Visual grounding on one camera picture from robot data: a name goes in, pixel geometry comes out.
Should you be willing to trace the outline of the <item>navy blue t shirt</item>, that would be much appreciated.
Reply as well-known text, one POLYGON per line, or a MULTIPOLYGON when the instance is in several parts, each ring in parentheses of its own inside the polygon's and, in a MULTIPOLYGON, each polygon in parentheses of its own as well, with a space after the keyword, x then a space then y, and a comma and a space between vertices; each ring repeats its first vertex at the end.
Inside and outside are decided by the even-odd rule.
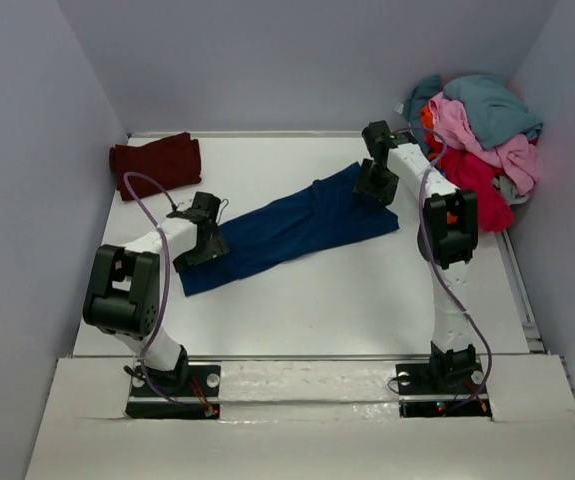
POLYGON ((281 263, 393 233, 398 216, 371 197, 353 193, 360 166, 229 220, 220 231, 229 252, 179 272, 187 297, 243 280, 281 263))

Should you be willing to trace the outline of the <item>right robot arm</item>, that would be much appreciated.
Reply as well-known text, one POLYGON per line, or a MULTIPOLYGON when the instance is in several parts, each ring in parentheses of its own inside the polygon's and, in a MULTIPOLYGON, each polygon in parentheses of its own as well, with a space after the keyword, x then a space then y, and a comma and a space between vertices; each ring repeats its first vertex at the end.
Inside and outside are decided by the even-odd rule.
POLYGON ((418 250, 432 274, 434 329, 429 359, 396 367, 395 391, 404 395, 458 395, 482 372, 465 306, 467 274, 478 246, 478 201, 446 179, 423 154, 409 129, 392 132, 385 121, 361 132, 364 159, 354 192, 393 203, 400 184, 416 195, 418 250))

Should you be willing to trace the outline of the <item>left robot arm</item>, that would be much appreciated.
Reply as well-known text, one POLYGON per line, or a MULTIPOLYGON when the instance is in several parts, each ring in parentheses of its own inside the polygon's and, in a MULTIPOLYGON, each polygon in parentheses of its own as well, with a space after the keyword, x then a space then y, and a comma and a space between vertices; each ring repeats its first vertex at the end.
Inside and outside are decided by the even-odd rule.
POLYGON ((174 205, 154 230, 122 246, 96 251, 83 320, 125 344, 140 361, 136 372, 167 395, 188 383, 186 349, 162 326, 174 273, 188 273, 229 252, 221 233, 222 200, 198 192, 188 207, 174 205))

